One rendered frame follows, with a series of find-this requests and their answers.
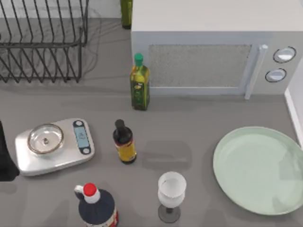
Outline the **pale microwave oven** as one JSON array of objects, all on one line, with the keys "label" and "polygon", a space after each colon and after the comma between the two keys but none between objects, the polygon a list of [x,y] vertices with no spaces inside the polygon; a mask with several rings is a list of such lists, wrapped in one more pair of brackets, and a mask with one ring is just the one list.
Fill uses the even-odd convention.
[{"label": "pale microwave oven", "polygon": [[[258,47],[268,50],[252,95],[282,95],[303,59],[301,0],[134,0],[133,53],[150,69],[156,96],[245,96]],[[293,47],[289,62],[273,60]],[[287,76],[269,83],[282,68]]]}]

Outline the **pale green plate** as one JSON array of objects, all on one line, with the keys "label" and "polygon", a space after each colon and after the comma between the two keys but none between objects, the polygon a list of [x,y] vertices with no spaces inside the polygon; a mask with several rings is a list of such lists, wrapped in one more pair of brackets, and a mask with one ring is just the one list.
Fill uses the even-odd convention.
[{"label": "pale green plate", "polygon": [[303,207],[303,149],[265,127],[242,127],[223,136],[213,154],[218,185],[238,206],[277,216]]}]

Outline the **silver kitchen scale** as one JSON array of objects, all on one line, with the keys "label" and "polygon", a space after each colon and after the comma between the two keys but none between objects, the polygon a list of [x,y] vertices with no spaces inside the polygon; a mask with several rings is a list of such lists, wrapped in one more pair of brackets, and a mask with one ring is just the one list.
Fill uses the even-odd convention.
[{"label": "silver kitchen scale", "polygon": [[15,138],[17,164],[23,176],[44,175],[84,163],[94,156],[93,138],[84,119],[69,118],[52,123],[61,127],[64,133],[63,145],[55,152],[38,155],[30,151],[27,137],[32,129]]}]

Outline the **dark jug with red cap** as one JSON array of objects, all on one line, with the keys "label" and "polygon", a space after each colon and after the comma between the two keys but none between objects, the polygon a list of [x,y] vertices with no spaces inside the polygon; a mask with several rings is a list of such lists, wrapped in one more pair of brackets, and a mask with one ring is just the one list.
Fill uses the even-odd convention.
[{"label": "dark jug with red cap", "polygon": [[110,192],[93,183],[76,185],[74,193],[79,199],[78,212],[85,227],[117,227],[118,211]]}]

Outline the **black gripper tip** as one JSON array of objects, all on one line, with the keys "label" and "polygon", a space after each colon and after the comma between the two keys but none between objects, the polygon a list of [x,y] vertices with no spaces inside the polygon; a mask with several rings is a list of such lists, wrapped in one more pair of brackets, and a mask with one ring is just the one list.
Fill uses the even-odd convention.
[{"label": "black gripper tip", "polygon": [[12,182],[19,174],[20,171],[9,154],[4,129],[0,121],[0,182]]}]

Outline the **dark brown sauce bottle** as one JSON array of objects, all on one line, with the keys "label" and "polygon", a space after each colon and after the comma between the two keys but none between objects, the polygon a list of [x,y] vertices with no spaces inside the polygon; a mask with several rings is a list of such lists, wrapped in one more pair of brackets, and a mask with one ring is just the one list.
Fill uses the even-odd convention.
[{"label": "dark brown sauce bottle", "polygon": [[136,160],[137,153],[134,146],[133,132],[125,126],[122,119],[115,121],[116,129],[113,132],[113,140],[122,163],[131,164]]}]

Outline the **dark green bottle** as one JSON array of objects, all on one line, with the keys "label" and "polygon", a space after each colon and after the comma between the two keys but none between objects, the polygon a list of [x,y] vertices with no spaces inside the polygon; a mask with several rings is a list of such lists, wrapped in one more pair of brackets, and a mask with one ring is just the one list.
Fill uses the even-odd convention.
[{"label": "dark green bottle", "polygon": [[133,0],[120,0],[121,24],[124,29],[131,29]]}]

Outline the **small glass bowl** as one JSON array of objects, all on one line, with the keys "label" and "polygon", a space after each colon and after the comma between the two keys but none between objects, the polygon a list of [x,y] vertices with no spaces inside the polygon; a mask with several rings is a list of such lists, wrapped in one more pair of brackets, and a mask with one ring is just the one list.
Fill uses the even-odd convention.
[{"label": "small glass bowl", "polygon": [[36,126],[27,137],[27,146],[33,153],[46,155],[57,151],[64,142],[61,127],[53,123]]}]

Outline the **microwave knob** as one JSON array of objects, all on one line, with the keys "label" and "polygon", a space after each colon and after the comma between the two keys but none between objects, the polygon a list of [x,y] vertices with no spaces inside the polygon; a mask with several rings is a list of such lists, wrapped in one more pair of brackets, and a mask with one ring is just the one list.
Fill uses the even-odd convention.
[{"label": "microwave knob", "polygon": [[269,83],[277,83],[282,81],[287,76],[287,72],[282,69],[270,70],[266,73],[265,79]]},{"label": "microwave knob", "polygon": [[278,49],[273,55],[273,60],[277,63],[286,63],[291,61],[296,56],[296,50],[293,47]]}]

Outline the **green oil bottle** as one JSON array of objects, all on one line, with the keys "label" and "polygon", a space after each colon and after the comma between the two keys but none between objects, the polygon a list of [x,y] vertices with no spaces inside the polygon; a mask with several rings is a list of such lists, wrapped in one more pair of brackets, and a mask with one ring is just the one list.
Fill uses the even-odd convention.
[{"label": "green oil bottle", "polygon": [[146,111],[150,102],[149,69],[143,64],[143,55],[134,55],[135,65],[130,73],[131,104],[134,110]]}]

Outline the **white goblet glass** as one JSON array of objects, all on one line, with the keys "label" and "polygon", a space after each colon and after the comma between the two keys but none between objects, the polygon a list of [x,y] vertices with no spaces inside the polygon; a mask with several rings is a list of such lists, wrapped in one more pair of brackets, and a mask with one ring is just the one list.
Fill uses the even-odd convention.
[{"label": "white goblet glass", "polygon": [[180,205],[185,198],[187,182],[178,172],[169,171],[158,180],[158,216],[164,223],[175,223],[181,215]]}]

